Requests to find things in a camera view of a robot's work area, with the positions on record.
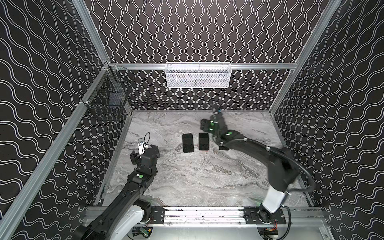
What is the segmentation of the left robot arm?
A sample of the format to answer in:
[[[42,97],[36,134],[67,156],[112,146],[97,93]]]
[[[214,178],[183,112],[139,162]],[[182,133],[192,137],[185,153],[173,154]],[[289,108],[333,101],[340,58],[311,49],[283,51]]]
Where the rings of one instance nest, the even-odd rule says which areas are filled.
[[[137,167],[128,175],[127,183],[113,202],[88,226],[80,225],[74,240],[106,240],[122,220],[124,213],[132,207],[152,184],[157,175],[160,158],[158,146],[150,145],[143,154],[132,152],[130,158]]]

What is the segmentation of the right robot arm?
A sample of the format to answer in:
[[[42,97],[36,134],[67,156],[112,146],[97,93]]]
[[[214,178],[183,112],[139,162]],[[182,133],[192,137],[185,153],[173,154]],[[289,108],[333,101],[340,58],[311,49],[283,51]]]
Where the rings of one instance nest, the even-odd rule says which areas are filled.
[[[262,213],[270,215],[276,213],[283,206],[287,193],[311,193],[315,189],[311,174],[292,158],[287,148],[270,147],[236,130],[229,129],[221,111],[215,110],[209,119],[202,119],[200,129],[212,134],[214,142],[219,147],[239,151],[268,168],[270,186],[260,205]],[[307,175],[309,186],[304,189],[290,189],[289,186],[295,182],[300,173]]]

